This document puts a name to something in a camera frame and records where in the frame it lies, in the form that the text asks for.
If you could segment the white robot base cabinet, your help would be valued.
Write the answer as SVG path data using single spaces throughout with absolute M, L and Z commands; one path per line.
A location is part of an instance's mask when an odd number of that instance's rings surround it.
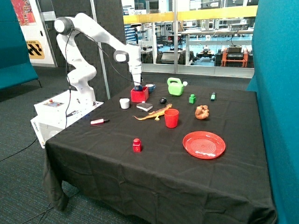
M 77 122 L 79 119 L 101 106 L 97 101 L 91 106 L 84 105 L 77 91 L 65 91 L 34 105 L 37 116 L 31 119 L 32 127 L 42 148 L 56 134 Z M 72 111 L 79 111 L 71 117 L 66 117 Z

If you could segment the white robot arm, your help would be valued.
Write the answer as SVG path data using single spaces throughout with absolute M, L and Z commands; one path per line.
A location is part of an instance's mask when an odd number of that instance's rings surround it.
M 99 43 L 108 44 L 114 49 L 113 58 L 117 63 L 127 63 L 133 77 L 134 90 L 142 90 L 141 47 L 137 44 L 124 44 L 106 31 L 94 19 L 84 13 L 75 17 L 59 17 L 54 21 L 57 44 L 66 59 L 74 68 L 67 79 L 78 92 L 81 107 L 96 105 L 93 88 L 88 81 L 96 74 L 95 60 Z

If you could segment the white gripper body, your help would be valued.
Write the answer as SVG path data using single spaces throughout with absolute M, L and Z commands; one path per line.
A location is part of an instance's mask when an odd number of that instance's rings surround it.
M 141 73 L 141 71 L 132 71 L 132 77 L 135 86 L 140 86 L 142 84 Z

